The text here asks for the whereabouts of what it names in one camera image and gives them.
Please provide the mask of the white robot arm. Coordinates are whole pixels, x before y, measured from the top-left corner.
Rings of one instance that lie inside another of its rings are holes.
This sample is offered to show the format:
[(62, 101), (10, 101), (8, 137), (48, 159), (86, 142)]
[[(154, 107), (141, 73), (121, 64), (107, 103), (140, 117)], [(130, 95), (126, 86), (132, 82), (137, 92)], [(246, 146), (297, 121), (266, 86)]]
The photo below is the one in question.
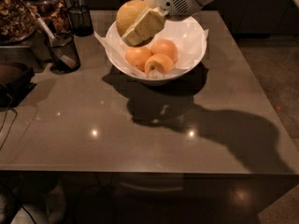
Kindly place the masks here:
[(166, 20), (183, 21), (214, 1), (132, 0), (119, 9), (117, 29), (128, 46), (141, 46), (163, 30)]

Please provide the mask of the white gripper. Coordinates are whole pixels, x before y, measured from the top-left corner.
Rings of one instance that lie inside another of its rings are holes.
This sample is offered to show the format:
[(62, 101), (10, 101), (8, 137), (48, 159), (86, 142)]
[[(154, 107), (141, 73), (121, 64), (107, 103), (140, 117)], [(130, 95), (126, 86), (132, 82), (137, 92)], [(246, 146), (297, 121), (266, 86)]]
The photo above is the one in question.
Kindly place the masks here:
[(165, 16), (191, 16), (202, 6), (196, 0), (145, 0), (150, 7), (141, 12), (141, 15), (127, 29), (121, 37), (130, 47), (142, 46), (151, 41), (160, 33), (165, 25)]

